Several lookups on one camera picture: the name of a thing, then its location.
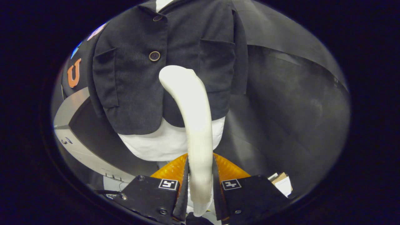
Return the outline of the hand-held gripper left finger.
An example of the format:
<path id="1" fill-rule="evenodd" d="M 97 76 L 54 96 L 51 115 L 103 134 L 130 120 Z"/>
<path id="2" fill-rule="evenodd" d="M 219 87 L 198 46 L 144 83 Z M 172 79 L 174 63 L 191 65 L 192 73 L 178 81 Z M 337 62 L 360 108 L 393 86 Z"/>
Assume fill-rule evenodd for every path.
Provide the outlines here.
<path id="1" fill-rule="evenodd" d="M 153 175 L 135 177 L 119 192 L 117 204 L 163 225 L 179 225 L 186 218 L 188 178 L 188 155 L 184 154 Z"/>

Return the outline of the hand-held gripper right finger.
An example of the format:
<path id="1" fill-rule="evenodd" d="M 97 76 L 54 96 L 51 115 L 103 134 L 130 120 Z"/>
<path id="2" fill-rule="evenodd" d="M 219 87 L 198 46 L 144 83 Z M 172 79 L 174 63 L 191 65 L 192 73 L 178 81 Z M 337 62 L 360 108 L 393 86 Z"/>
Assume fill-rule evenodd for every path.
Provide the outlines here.
<path id="1" fill-rule="evenodd" d="M 290 205 L 264 175 L 249 175 L 228 159 L 213 154 L 216 219 L 223 225 L 253 225 Z"/>

